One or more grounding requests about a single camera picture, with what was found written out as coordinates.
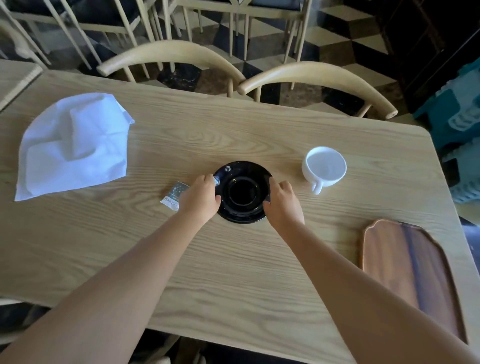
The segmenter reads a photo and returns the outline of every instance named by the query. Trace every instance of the left hand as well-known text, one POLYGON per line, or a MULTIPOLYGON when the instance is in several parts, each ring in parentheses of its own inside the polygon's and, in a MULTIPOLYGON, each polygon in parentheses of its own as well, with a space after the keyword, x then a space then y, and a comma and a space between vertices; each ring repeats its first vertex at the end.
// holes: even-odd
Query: left hand
POLYGON ((201 175, 180 195, 178 213, 190 215, 203 226, 216 214, 220 202, 220 195, 215 196, 213 174, 201 175))

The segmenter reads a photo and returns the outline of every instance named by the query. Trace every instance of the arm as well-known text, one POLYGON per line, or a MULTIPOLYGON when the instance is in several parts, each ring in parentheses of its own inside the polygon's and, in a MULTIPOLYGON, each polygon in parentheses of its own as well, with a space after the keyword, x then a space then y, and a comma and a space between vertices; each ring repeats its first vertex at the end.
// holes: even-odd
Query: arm
POLYGON ((268 221, 291 248, 359 364, 480 363, 468 346, 318 239, 288 182, 270 180, 268 221))
POLYGON ((219 206, 213 175, 199 176, 177 214, 34 323, 0 362, 127 363, 180 257, 219 206))

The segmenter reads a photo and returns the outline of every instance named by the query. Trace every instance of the forearm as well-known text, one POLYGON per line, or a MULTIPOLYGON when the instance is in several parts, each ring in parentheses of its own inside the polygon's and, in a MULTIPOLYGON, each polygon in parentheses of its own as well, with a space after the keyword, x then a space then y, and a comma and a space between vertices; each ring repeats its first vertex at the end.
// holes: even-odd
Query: forearm
POLYGON ((174 215, 32 325, 0 362, 126 363, 200 227, 174 215))
POLYGON ((279 234, 359 364, 478 363, 458 338, 368 277, 304 225, 285 224, 279 234))

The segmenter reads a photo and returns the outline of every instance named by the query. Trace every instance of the hand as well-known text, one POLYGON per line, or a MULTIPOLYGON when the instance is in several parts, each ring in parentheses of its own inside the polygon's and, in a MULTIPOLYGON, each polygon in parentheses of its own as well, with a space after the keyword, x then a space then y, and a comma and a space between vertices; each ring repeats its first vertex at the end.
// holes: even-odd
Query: hand
POLYGON ((220 195, 215 196, 213 174, 198 176, 190 188, 181 193, 179 214, 189 215, 203 226, 220 208, 220 195))
POLYGON ((305 224, 300 201, 288 181, 277 183, 270 177, 270 202, 264 201, 264 211, 268 222, 277 231, 285 224, 305 224))

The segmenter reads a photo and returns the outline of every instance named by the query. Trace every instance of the black saucer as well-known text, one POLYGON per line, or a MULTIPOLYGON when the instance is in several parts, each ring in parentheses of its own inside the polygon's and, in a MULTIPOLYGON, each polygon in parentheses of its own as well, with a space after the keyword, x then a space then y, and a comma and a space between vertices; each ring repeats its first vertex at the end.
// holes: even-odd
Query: black saucer
POLYGON ((262 166, 239 160, 215 172, 215 193, 222 197, 218 214, 238 224, 250 224, 265 217, 263 201, 270 200, 268 179, 262 166))

